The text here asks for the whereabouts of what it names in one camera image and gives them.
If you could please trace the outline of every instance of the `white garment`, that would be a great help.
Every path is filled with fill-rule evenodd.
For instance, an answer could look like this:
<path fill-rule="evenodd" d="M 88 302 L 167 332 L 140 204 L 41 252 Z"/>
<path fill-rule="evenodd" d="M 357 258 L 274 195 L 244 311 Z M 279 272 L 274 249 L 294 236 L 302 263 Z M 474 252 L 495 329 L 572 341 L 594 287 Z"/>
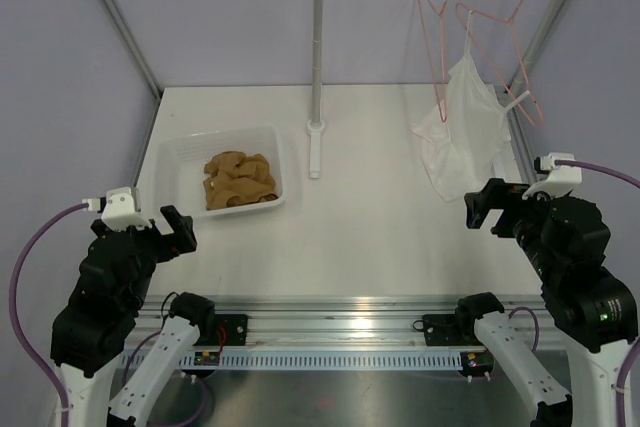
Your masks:
<path fill-rule="evenodd" d="M 437 106 L 411 131 L 422 137 L 422 163 L 434 189 L 445 202 L 477 192 L 492 177 L 492 164 L 511 141 L 507 111 L 476 70 L 469 37 L 465 53 L 449 71 L 448 118 L 440 120 Z"/>

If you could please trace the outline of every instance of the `vertical pole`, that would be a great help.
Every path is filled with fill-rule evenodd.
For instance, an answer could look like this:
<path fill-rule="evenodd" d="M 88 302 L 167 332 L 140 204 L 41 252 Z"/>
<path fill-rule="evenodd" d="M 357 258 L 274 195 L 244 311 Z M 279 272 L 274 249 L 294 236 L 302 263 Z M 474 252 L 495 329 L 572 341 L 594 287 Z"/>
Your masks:
<path fill-rule="evenodd" d="M 313 0 L 313 66 L 311 80 L 311 123 L 322 122 L 322 7 L 323 0 Z"/>
<path fill-rule="evenodd" d="M 551 31 L 558 12 L 560 12 L 564 2 L 565 0 L 551 0 L 551 2 L 549 2 L 547 10 L 538 25 L 538 29 L 533 35 L 533 39 L 531 39 L 531 42 L 529 43 L 529 46 L 522 58 L 522 63 L 527 69 L 527 72 L 529 72 L 530 69 L 533 69 L 533 66 L 538 61 L 540 53 L 542 52 L 542 44 L 549 36 L 549 32 Z M 510 89 L 516 97 L 524 90 L 524 72 L 522 69 L 518 68 L 518 72 L 511 82 Z"/>
<path fill-rule="evenodd" d="M 309 178 L 319 179 L 322 172 L 322 1 L 313 0 L 313 66 L 311 78 L 311 116 L 307 122 L 309 145 Z"/>
<path fill-rule="evenodd" d="M 542 52 L 542 47 L 549 36 L 549 32 L 553 28 L 558 14 L 565 5 L 566 0 L 551 0 L 547 10 L 544 13 L 538 29 L 531 39 L 531 43 L 527 47 L 527 50 L 522 58 L 527 72 L 530 73 Z M 520 67 L 513 77 L 510 86 L 511 92 L 514 96 L 519 96 L 525 89 L 524 72 Z M 511 101 L 511 98 L 505 96 L 507 102 Z M 509 122 L 509 128 L 513 137 L 514 154 L 516 155 L 516 163 L 520 167 L 520 175 L 524 182 L 533 184 L 536 182 L 536 171 L 533 168 L 534 154 L 531 149 L 530 142 L 527 138 L 525 127 L 522 123 L 521 117 L 518 117 L 517 111 L 512 110 L 507 116 Z"/>

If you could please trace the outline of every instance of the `metal rail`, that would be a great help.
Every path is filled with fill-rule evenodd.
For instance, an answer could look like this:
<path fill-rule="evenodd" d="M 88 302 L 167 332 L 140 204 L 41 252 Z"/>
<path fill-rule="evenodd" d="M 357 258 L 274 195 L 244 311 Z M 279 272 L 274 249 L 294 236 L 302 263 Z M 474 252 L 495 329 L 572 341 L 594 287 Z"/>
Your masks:
<path fill-rule="evenodd" d="M 120 11 L 120 7 L 116 0 L 100 0 L 102 5 L 105 7 L 107 14 L 111 18 L 114 27 L 118 31 L 118 34 L 122 38 L 127 50 L 131 54 L 132 60 L 134 61 L 136 67 L 140 71 L 140 74 L 144 77 L 145 82 L 149 86 L 149 90 L 153 94 L 156 102 L 159 102 L 162 99 L 162 87 L 158 83 L 156 76 L 154 75 L 151 67 L 147 63 L 147 60 L 142 55 L 142 51 L 136 42 L 131 29 L 127 25 L 127 22 L 124 18 L 124 15 Z"/>
<path fill-rule="evenodd" d="M 398 353 L 434 350 L 425 345 L 423 334 L 413 330 L 412 323 L 424 314 L 452 313 L 459 297 L 209 298 L 215 301 L 219 314 L 249 316 L 247 345 L 241 350 Z M 127 339 L 128 347 L 135 347 L 144 337 L 160 330 L 162 300 L 160 296 L 147 297 L 136 329 Z M 507 310 L 520 305 L 535 310 L 541 328 L 540 350 L 564 348 L 540 297 L 501 296 L 500 301 Z M 515 316 L 512 322 L 525 342 L 532 341 L 534 329 L 528 316 Z"/>
<path fill-rule="evenodd" d="M 527 69 L 527 73 L 530 75 L 536 66 L 542 50 L 545 47 L 547 40 L 553 32 L 553 29 L 558 25 L 558 19 L 565 7 L 568 0 L 551 0 L 547 10 L 545 11 L 538 28 L 536 29 L 527 50 L 522 58 L 523 64 Z M 524 73 L 520 66 L 518 66 L 513 80 L 509 86 L 514 96 L 518 96 L 524 91 Z M 503 97 L 502 105 L 511 102 L 511 97 L 505 95 Z M 535 158 L 534 151 L 531 147 L 527 135 L 526 121 L 522 119 L 517 109 L 513 109 L 509 112 L 508 116 L 509 129 L 511 130 L 512 142 L 514 146 L 514 152 L 517 157 L 517 163 L 520 168 L 520 176 L 522 180 L 527 183 L 534 183 L 536 181 L 536 172 L 533 168 L 533 160 Z"/>

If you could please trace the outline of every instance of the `gray floor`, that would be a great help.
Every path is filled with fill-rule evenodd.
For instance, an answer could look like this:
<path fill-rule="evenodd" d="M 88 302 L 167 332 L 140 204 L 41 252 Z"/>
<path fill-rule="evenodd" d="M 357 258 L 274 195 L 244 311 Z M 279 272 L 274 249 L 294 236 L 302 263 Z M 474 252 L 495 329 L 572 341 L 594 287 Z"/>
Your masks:
<path fill-rule="evenodd" d="M 564 354 L 540 360 L 569 387 Z M 389 427 L 528 426 L 531 419 L 507 380 L 468 385 L 454 373 L 430 372 L 216 372 L 206 380 L 209 399 L 193 426 Z M 151 421 L 188 418 L 200 389 L 171 381 Z"/>

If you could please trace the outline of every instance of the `purple wall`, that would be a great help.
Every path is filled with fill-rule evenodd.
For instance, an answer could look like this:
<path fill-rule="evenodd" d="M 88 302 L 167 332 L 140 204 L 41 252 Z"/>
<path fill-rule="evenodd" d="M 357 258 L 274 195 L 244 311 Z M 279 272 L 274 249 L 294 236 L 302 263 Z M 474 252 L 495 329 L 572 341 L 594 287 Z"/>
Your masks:
<path fill-rule="evenodd" d="M 533 81 L 546 124 L 529 132 L 536 153 L 576 158 L 640 177 L 640 0 L 572 0 Z M 576 192 L 602 210 L 612 231 L 606 266 L 640 299 L 640 192 L 585 172 Z M 640 370 L 634 371 L 640 407 Z"/>
<path fill-rule="evenodd" d="M 311 82 L 311 0 L 118 1 L 164 85 Z M 504 16 L 518 0 L 465 1 Z M 527 0 L 518 21 L 523 45 L 548 1 Z M 327 83 L 431 81 L 414 0 L 325 0 L 325 5 Z M 433 15 L 430 24 L 435 37 Z M 446 27 L 452 66 L 464 44 L 452 10 Z M 484 20 L 475 27 L 509 78 L 517 61 L 508 28 Z M 482 62 L 479 67 L 487 80 L 494 79 Z"/>
<path fill-rule="evenodd" d="M 7 289 L 31 234 L 58 211 L 129 184 L 153 101 L 98 0 L 0 0 L 2 424 L 44 425 L 53 390 L 10 331 Z M 23 327 L 48 358 L 95 216 L 77 213 L 33 250 Z"/>

